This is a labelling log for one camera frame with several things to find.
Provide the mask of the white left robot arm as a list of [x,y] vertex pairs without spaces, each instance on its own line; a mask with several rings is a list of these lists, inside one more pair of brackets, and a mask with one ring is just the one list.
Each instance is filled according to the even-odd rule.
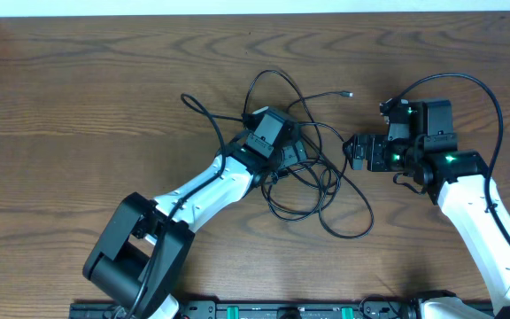
[[300,142],[264,161],[245,145],[228,144],[201,174],[165,195],[125,197],[87,258],[82,274],[127,318],[173,318],[176,279],[197,231],[224,207],[262,184],[267,173],[306,158]]

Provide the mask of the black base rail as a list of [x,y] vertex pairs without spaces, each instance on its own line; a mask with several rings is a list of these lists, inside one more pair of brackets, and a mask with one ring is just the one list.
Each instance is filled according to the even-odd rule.
[[[425,318],[416,310],[419,300],[399,301],[382,295],[370,295],[361,301],[342,303],[256,303],[188,300],[180,303],[173,318],[177,319],[350,319],[350,318]],[[475,315],[493,318],[491,304],[468,303]],[[126,317],[123,307],[112,302],[72,303],[69,319],[120,319]]]

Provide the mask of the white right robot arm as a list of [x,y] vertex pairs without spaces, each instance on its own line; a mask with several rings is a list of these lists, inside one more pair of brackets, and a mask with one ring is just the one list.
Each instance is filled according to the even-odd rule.
[[478,152],[459,150],[453,133],[355,135],[343,152],[355,170],[411,176],[419,194],[460,233],[490,294],[493,317],[510,318],[510,214]]

